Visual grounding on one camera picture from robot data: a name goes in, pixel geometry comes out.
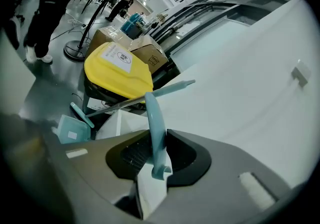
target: printed logo on cardboard box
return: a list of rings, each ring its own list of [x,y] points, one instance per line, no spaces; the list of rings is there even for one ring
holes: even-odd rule
[[[158,57],[152,55],[151,58],[149,59],[149,63],[154,67],[159,63]]]

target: black stand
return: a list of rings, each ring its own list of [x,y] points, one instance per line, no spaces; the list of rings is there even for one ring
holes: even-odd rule
[[[96,9],[89,24],[86,26],[86,29],[85,29],[80,41],[79,40],[72,40],[72,41],[69,41],[65,44],[63,52],[68,58],[70,58],[74,61],[78,61],[78,62],[85,61],[86,53],[88,50],[88,45],[84,45],[86,35],[89,32],[89,30],[91,29],[91,26],[93,25],[94,21],[96,20],[96,17],[99,14],[100,10],[103,7],[105,7],[109,1],[110,0],[103,0],[102,3],[100,4],[100,6]]]

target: person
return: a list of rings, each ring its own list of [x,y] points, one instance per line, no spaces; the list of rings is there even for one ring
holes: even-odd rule
[[[50,38],[61,17],[65,14],[70,0],[39,0],[38,10],[35,12],[23,45],[26,49],[26,60],[34,63],[41,60],[51,63],[53,58],[47,54]]]
[[[109,17],[105,17],[105,19],[109,22],[112,22],[114,18],[120,14],[122,9],[128,9],[132,4],[134,0],[121,0],[118,2],[115,7],[112,9]]]

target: label on yellow lid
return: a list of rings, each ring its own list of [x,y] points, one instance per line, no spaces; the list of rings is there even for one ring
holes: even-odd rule
[[[133,56],[114,42],[110,43],[100,56],[118,68],[130,73]]]

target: light blue object in hand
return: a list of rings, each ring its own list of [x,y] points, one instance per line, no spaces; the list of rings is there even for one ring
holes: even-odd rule
[[[147,92],[144,98],[152,142],[153,169],[151,175],[154,179],[163,181],[164,173],[171,173],[171,168],[166,166],[165,121],[155,96]]]

